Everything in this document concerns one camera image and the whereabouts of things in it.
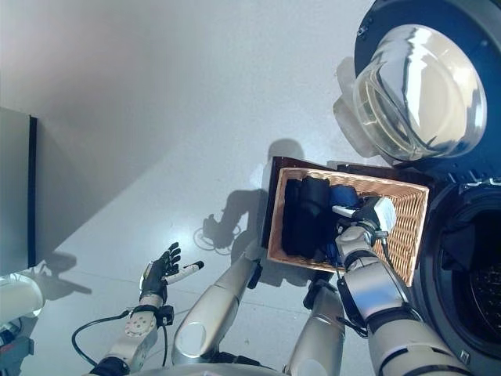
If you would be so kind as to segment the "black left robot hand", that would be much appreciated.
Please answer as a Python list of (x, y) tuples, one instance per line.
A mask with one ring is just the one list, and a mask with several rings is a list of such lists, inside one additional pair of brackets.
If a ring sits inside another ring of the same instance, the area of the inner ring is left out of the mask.
[(174, 242), (159, 258), (150, 262), (139, 283), (139, 299), (155, 295), (160, 297), (162, 302), (166, 302), (168, 285), (175, 284), (204, 268), (203, 261), (180, 266), (180, 260), (181, 248), (178, 242)]

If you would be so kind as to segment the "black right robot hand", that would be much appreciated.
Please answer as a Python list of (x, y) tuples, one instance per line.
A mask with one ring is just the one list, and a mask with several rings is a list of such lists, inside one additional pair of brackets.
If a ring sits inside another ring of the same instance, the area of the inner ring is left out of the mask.
[(390, 233), (397, 220), (395, 206), (388, 197), (364, 197), (357, 208), (333, 205), (332, 212), (358, 226), (366, 225), (372, 231), (383, 233)]

